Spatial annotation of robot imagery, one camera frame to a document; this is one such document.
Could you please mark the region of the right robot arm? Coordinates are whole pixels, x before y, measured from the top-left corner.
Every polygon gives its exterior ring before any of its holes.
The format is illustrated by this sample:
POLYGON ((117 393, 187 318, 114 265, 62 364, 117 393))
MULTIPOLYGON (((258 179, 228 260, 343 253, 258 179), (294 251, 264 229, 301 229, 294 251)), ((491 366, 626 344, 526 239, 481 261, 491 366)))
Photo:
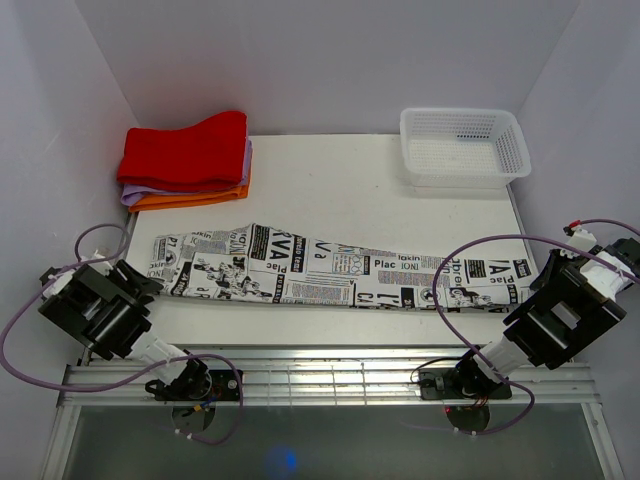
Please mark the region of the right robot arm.
POLYGON ((639 242, 622 238, 602 248, 586 232, 569 244, 582 250, 590 247, 589 253, 599 260, 551 250, 530 285, 533 295, 504 320, 500 340, 485 345, 479 354, 468 351, 452 371, 458 394, 496 398, 500 377, 525 365, 556 369, 625 318, 616 296, 631 286, 628 275, 639 276, 639 242))

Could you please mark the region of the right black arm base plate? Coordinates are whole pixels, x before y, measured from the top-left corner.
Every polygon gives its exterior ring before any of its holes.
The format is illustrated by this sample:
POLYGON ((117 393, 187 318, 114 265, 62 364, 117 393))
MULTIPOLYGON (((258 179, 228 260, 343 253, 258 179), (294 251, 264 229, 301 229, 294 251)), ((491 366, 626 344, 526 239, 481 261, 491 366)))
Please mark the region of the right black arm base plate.
POLYGON ((492 380, 463 377, 454 367, 426 366, 417 370, 415 383, 423 400, 507 400, 511 387, 492 380))

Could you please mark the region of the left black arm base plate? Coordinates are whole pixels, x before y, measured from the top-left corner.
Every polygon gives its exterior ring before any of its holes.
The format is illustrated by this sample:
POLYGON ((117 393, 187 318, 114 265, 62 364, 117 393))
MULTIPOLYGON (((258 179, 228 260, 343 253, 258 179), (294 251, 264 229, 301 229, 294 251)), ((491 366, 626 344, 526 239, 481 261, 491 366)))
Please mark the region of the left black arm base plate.
POLYGON ((161 380, 151 380, 145 384, 145 391, 157 401, 208 400, 235 402, 240 399, 240 385, 231 370, 210 369, 195 383, 182 383, 175 380, 170 385, 161 380))

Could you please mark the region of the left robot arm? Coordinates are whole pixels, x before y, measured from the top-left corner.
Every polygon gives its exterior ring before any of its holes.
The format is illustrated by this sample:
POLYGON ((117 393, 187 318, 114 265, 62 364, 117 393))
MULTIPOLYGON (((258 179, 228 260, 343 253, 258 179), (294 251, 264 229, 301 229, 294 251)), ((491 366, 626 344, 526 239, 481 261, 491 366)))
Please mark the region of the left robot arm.
POLYGON ((104 360, 133 359, 152 370, 145 390, 157 400, 201 400, 212 392, 207 366, 160 339, 152 330, 148 305, 163 285, 120 260, 49 268, 40 282, 45 290, 39 312, 104 360))

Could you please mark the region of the newspaper print trousers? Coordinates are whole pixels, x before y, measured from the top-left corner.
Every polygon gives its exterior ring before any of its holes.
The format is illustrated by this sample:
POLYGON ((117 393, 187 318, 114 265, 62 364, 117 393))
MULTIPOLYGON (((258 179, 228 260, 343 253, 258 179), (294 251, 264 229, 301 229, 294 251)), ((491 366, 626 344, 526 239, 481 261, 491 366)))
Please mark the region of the newspaper print trousers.
POLYGON ((510 307, 529 297, 533 281, 525 259, 444 263, 256 223, 159 236, 148 275, 176 297, 411 310, 510 307))

